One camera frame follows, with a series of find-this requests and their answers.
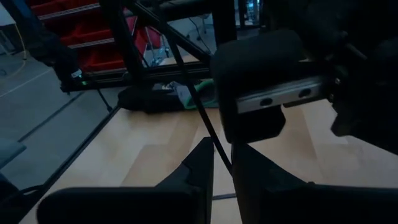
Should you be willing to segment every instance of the wooden floor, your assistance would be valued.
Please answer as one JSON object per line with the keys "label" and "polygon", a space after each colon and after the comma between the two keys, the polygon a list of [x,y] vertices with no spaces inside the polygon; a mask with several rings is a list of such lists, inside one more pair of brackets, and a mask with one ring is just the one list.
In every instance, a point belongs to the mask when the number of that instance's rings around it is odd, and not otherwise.
{"label": "wooden floor", "polygon": [[[230,154],[218,110],[207,110]],[[279,137],[251,144],[297,177],[319,184],[398,187],[398,157],[358,139],[330,132],[335,117],[327,101],[284,110]],[[153,186],[169,175],[207,130],[197,111],[146,115],[120,110],[83,151],[53,192],[78,186]],[[234,192],[232,179],[215,155],[214,195]],[[213,203],[213,223],[241,223],[236,199]],[[34,211],[22,223],[35,223]]]}

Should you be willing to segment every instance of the gray floor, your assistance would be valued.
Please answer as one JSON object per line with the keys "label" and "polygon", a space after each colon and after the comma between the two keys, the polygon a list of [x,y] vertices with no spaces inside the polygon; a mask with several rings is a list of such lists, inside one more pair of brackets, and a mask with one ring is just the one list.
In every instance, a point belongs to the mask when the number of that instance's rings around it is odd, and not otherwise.
{"label": "gray floor", "polygon": [[[205,20],[206,34],[201,26],[201,19],[192,19],[200,27],[203,41],[214,52],[216,45],[211,17]],[[191,21],[182,19],[170,24],[183,35],[190,34],[195,44],[206,49],[203,42],[196,40],[198,34]],[[240,33],[240,36],[245,38],[255,34],[256,32],[245,32]],[[160,52],[160,57],[165,57],[164,52]],[[152,60],[150,50],[145,58]],[[12,75],[21,65],[21,54],[0,56],[0,71],[3,69],[7,73],[0,73],[0,138],[14,141],[21,140],[21,137],[79,94],[62,93],[59,89],[60,82],[53,70],[30,57],[21,72]],[[115,106],[117,94],[121,90],[122,88],[113,88],[102,91],[110,105]],[[94,90],[85,91],[48,123],[28,138],[22,139],[21,143],[27,149],[1,169],[0,173],[20,189],[43,184],[107,113],[98,93]]]}

